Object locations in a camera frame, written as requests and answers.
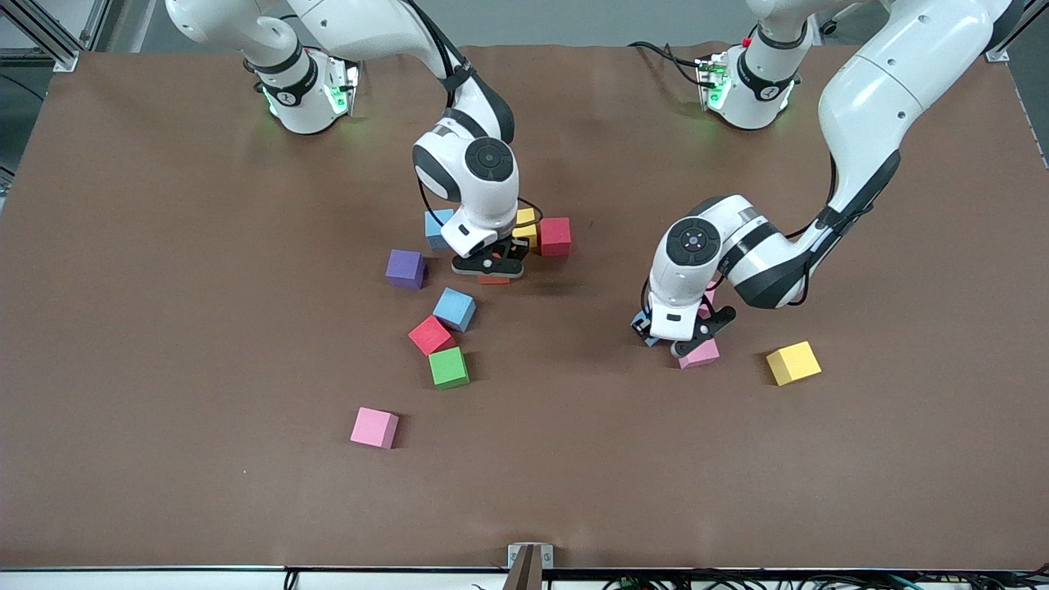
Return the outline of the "aluminium frame post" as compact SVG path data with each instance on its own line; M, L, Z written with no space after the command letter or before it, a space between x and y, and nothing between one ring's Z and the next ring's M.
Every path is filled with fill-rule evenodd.
M0 14L53 60L56 72L74 71L83 45L37 0L0 0Z
M992 37L984 49L988 62L1008 62L1008 46L1045 10L1049 0L1009 0L1006 10L996 19Z

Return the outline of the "red foam cube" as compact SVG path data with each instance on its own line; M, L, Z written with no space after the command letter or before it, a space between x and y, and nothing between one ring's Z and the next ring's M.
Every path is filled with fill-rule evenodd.
M421 321L408 333L408 337L425 357L456 347L454 336L434 315Z
M572 252L572 225L569 217L544 217L539 223L539 251L544 257L563 257Z

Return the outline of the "purple foam cube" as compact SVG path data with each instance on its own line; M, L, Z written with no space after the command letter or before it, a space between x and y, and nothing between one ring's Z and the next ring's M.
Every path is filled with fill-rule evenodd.
M426 275L426 261L418 251L393 249L389 253L385 279L393 287L420 290Z

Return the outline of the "silver table edge bracket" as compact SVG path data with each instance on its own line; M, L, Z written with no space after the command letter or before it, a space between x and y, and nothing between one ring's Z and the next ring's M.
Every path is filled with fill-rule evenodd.
M543 590L543 574L554 566L554 548L540 542L508 546L508 575L502 590Z

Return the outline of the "brown table mat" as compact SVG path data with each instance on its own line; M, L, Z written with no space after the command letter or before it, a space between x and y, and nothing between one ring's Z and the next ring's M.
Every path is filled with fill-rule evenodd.
M818 48L774 126L697 107L624 48L470 48L512 105L521 191L566 257L489 287L423 250L409 57L355 115L290 134L238 57L94 52L50 84L0 214L0 567L1035 569L1049 561L1049 170L1010 71L979 63L805 305L747 309L680 370L634 335L662 234L738 192L784 232L828 191ZM470 383L408 333L444 288ZM809 341L819 374L765 356ZM361 407L393 448L356 444Z

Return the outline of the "green foam cube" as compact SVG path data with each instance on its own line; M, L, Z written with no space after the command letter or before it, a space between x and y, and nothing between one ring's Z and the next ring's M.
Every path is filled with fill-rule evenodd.
M461 347L448 347L428 356L432 382L438 389L456 388L470 383L470 375Z

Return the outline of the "silver base connector plate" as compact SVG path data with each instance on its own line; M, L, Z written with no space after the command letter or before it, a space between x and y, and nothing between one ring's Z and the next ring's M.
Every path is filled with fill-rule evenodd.
M731 89L728 52L699 57L694 61L698 97L704 111L720 111Z
M359 82L359 64L341 57L327 57L325 91L335 115L351 115Z

